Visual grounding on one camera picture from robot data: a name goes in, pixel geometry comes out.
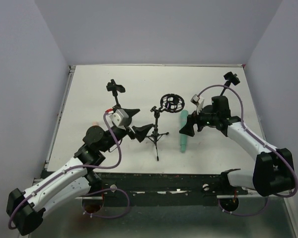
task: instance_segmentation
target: teal tube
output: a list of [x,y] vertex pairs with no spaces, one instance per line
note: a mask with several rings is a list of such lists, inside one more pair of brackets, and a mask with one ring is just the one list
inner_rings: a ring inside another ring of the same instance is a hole
[[[184,125],[187,123],[187,117],[189,115],[189,112],[187,110],[182,110],[180,115],[180,129],[184,127]],[[180,134],[180,151],[182,153],[185,152],[187,149],[187,135]]]

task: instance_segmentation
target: teal object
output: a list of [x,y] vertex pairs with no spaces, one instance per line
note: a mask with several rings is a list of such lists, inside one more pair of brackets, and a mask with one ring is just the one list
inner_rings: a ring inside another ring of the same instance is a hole
[[[187,110],[182,110],[180,115],[180,129],[184,127],[184,125],[187,123],[187,117],[189,115],[189,112]],[[180,134],[180,151],[184,153],[187,149],[187,140],[188,136]]]

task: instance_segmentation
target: mini tripod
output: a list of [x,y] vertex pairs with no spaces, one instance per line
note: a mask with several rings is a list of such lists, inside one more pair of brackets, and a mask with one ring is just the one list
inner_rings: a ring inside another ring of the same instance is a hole
[[160,113],[162,112],[178,113],[182,111],[183,108],[184,108],[184,100],[182,97],[176,94],[166,94],[160,99],[160,108],[157,109],[157,107],[154,106],[150,110],[150,112],[154,112],[153,115],[155,118],[155,124],[154,124],[154,129],[152,134],[149,136],[146,136],[146,138],[152,141],[155,145],[155,150],[157,152],[157,161],[159,161],[157,142],[164,135],[169,135],[169,132],[162,133],[162,134],[158,133],[158,119],[160,117]]

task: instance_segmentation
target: gray wall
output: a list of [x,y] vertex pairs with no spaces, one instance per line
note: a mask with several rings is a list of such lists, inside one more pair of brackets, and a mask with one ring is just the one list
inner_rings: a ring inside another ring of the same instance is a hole
[[281,0],[36,0],[70,64],[246,63]]
[[39,175],[68,67],[33,0],[0,0],[0,238],[8,194]]
[[298,176],[298,0],[281,3],[246,76],[268,141],[292,151]]

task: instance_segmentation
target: white table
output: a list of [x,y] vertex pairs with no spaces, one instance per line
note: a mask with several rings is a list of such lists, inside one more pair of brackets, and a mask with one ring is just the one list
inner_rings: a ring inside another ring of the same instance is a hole
[[[63,116],[55,139],[54,148],[48,164],[48,171],[55,171],[71,158],[83,144],[86,130],[93,122],[102,121],[106,109],[115,104],[106,85],[113,78],[117,84],[126,88],[119,94],[123,108],[141,109],[134,116],[133,125],[142,126],[154,123],[150,109],[159,106],[161,96],[175,93],[185,100],[185,109],[192,113],[195,106],[190,103],[194,94],[213,84],[224,84],[223,75],[232,71],[241,81],[232,86],[244,103],[246,124],[262,136],[256,111],[249,92],[242,67],[203,67],[203,66],[144,66],[144,65],[85,65],[77,66],[66,100]],[[211,103],[211,97],[219,95],[222,88],[210,89],[202,96],[204,105]],[[234,94],[226,91],[232,116],[240,116],[240,105]],[[179,128],[180,113],[163,112],[159,118],[159,132],[170,134],[158,142],[160,161],[152,142],[142,143],[125,137],[122,147],[123,159],[111,172],[117,173],[172,173],[172,174],[218,174],[228,169],[254,168],[254,161],[235,142],[226,138],[215,128],[204,128],[194,137],[188,138],[187,150],[180,152]],[[103,166],[117,162],[118,152],[104,153]]]

